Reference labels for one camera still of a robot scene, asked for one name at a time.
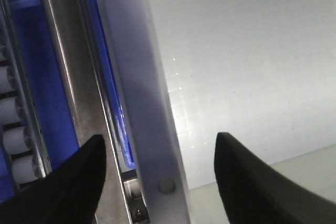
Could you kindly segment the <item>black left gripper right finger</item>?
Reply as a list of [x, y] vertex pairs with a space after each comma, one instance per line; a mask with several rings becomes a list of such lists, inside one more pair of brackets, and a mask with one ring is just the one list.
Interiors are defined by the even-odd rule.
[[214, 172], [230, 223], [335, 223], [335, 203], [280, 174], [230, 133], [217, 134]]

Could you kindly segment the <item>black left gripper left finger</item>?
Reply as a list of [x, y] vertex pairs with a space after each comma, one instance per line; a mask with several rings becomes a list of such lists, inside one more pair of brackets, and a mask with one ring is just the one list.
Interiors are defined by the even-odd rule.
[[1, 223], [93, 223], [106, 179], [106, 145], [93, 135], [56, 170], [1, 203]]

